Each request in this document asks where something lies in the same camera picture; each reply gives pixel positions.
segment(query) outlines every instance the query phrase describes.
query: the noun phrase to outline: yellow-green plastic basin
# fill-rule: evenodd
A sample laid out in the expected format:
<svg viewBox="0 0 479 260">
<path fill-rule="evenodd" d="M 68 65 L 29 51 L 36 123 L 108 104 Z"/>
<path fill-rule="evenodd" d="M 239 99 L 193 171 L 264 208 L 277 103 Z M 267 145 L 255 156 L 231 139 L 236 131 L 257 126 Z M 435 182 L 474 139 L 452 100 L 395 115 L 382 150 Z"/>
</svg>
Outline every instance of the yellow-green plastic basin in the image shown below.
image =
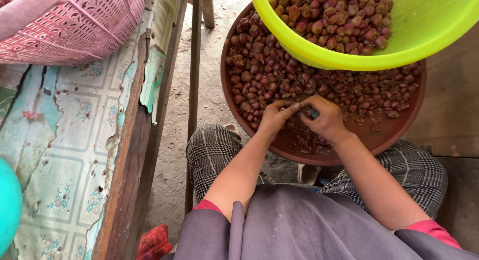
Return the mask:
<svg viewBox="0 0 479 260">
<path fill-rule="evenodd" d="M 371 71 L 400 67 L 446 48 L 479 18 L 479 0 L 394 0 L 391 37 L 371 56 L 341 54 L 296 34 L 276 15 L 268 0 L 253 0 L 264 24 L 281 46 L 304 64 L 322 69 Z"/>
</svg>

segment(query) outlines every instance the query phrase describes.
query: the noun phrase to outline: forearm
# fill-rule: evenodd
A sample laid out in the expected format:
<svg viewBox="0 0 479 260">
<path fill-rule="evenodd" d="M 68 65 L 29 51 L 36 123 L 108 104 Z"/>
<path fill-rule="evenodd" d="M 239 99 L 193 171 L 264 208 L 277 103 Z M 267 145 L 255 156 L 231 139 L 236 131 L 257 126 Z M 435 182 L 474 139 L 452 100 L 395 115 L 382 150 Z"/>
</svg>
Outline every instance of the forearm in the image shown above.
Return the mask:
<svg viewBox="0 0 479 260">
<path fill-rule="evenodd" d="M 246 214 L 270 141 L 265 134 L 255 134 L 219 173 L 205 195 L 205 199 L 214 203 L 228 220 L 231 220 L 235 201 L 243 204 Z"/>
<path fill-rule="evenodd" d="M 333 144 L 368 212 L 389 230 L 430 219 L 353 134 Z"/>
</svg>

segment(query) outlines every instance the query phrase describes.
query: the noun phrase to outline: plaid pants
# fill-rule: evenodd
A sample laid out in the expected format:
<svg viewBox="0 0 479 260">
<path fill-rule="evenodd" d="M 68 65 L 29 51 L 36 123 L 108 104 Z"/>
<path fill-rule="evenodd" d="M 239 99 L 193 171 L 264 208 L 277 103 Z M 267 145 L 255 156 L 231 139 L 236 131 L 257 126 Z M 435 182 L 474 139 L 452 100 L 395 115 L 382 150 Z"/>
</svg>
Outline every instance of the plaid pants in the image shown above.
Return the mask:
<svg viewBox="0 0 479 260">
<path fill-rule="evenodd" d="M 226 165 L 241 150 L 240 136 L 220 124 L 209 124 L 196 131 L 186 147 L 191 180 L 198 202 Z M 412 199 L 435 218 L 447 187 L 444 167 L 421 148 L 399 140 L 376 159 L 402 185 Z M 257 184 L 275 184 L 263 171 Z M 338 193 L 349 197 L 366 210 L 346 170 L 328 183 L 320 193 Z"/>
</svg>

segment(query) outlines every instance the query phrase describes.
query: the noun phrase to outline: round brown tray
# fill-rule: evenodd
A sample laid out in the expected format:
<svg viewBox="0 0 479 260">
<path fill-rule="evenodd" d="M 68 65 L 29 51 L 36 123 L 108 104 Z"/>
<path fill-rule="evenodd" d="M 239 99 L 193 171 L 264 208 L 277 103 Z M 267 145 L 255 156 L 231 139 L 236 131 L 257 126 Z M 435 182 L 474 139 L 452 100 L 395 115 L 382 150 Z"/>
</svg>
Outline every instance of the round brown tray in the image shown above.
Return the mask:
<svg viewBox="0 0 479 260">
<path fill-rule="evenodd" d="M 236 32 L 236 26 L 241 18 L 249 15 L 249 11 L 253 8 L 253 3 L 250 3 L 246 8 L 238 15 L 235 22 L 231 26 L 227 39 L 230 39 Z M 233 85 L 229 82 L 230 76 L 228 71 L 230 66 L 225 62 L 225 56 L 227 54 L 228 47 L 223 46 L 223 52 L 221 54 L 221 85 L 223 86 L 223 93 L 225 94 L 226 102 L 230 108 L 233 116 L 240 124 L 240 126 L 253 136 L 255 130 L 251 128 L 246 119 L 239 114 L 239 107 L 233 101 Z M 419 89 L 409 99 L 410 108 L 400 113 L 399 118 L 391 119 L 385 116 L 385 114 L 376 115 L 382 118 L 381 129 L 382 131 L 372 131 L 370 128 L 374 125 L 371 119 L 366 119 L 362 125 L 358 125 L 353 117 L 350 117 L 348 121 L 344 122 L 344 125 L 348 130 L 354 132 L 362 143 L 373 154 L 377 155 L 389 148 L 393 143 L 398 141 L 402 135 L 409 129 L 412 122 L 416 118 L 419 109 L 421 108 L 422 100 L 424 99 L 424 93 L 426 92 L 426 62 L 425 60 L 419 61 L 422 67 L 422 74 L 416 77 L 415 82 L 419 83 Z M 338 155 L 335 152 L 329 154 L 305 154 L 302 153 L 299 146 L 296 146 L 294 150 L 288 148 L 288 144 L 296 141 L 296 135 L 291 134 L 287 130 L 279 132 L 276 140 L 271 144 L 269 150 L 283 158 L 306 165 L 316 166 L 335 166 L 341 165 Z"/>
</svg>

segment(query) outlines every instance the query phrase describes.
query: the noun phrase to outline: pink plastic basket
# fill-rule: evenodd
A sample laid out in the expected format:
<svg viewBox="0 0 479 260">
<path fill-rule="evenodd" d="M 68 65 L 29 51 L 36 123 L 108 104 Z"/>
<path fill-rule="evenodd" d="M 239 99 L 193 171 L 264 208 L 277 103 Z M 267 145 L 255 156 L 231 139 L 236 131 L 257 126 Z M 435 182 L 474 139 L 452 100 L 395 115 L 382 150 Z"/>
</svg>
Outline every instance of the pink plastic basket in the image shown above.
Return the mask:
<svg viewBox="0 0 479 260">
<path fill-rule="evenodd" d="M 14 0 L 0 8 L 0 63 L 91 63 L 128 39 L 144 7 L 145 0 Z"/>
</svg>

